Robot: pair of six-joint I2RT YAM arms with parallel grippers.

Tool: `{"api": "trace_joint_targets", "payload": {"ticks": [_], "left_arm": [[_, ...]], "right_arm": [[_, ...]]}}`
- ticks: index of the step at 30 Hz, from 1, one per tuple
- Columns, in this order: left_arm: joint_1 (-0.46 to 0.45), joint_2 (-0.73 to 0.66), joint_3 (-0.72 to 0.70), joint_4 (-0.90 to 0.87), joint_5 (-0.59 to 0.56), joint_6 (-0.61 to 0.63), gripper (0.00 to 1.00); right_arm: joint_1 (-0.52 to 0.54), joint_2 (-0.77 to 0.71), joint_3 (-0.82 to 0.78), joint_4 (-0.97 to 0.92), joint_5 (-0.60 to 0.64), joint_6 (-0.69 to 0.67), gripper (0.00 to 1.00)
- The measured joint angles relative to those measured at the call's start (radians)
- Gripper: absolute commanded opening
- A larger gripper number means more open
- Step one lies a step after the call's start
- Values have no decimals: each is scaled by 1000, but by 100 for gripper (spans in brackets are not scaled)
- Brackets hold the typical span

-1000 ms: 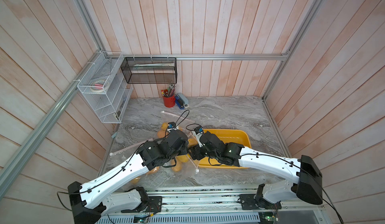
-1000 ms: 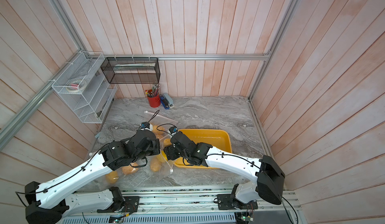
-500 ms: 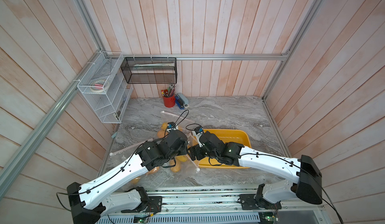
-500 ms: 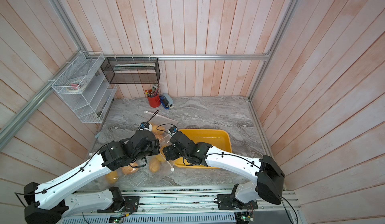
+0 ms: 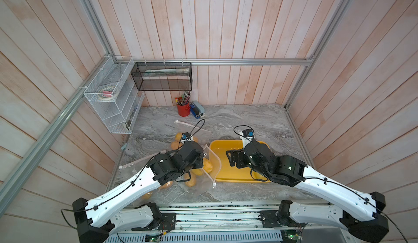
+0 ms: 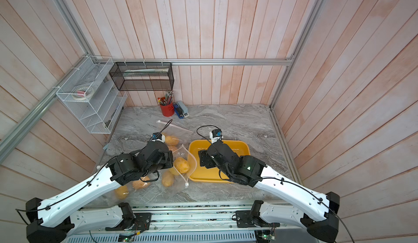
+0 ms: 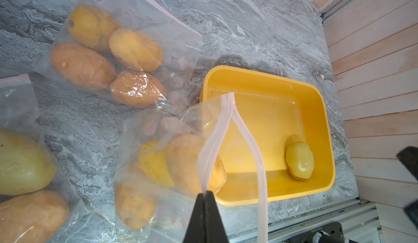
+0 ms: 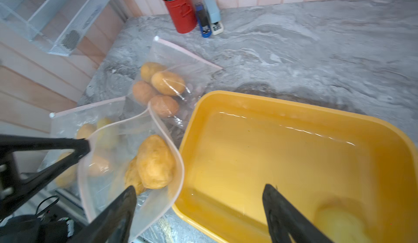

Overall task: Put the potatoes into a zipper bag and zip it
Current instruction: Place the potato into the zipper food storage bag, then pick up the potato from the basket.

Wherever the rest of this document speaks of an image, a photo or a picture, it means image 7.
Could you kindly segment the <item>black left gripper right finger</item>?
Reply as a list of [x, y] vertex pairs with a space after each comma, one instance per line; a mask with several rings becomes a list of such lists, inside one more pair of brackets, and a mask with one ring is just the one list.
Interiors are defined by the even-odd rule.
[[205, 242], [229, 242], [212, 191], [207, 191], [205, 194]]

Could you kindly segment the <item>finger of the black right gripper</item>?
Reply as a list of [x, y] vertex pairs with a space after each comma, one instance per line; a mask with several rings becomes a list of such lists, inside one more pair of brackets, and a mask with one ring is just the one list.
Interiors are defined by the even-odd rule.
[[403, 211], [418, 230], [418, 200], [405, 206]]
[[397, 159], [418, 180], [418, 147], [408, 146], [396, 155]]

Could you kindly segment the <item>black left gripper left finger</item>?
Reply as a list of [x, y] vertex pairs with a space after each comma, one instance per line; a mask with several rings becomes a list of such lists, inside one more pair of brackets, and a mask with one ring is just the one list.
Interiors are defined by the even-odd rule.
[[183, 243], [205, 243], [206, 220], [205, 220], [205, 196], [198, 194], [194, 204], [192, 215], [189, 220]]

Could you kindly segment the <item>clear zipper bag pink zip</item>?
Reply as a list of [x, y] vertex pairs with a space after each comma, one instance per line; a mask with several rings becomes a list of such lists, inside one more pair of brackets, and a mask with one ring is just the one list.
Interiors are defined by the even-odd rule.
[[1, 242], [59, 243], [87, 213], [45, 143], [27, 74], [1, 80]]

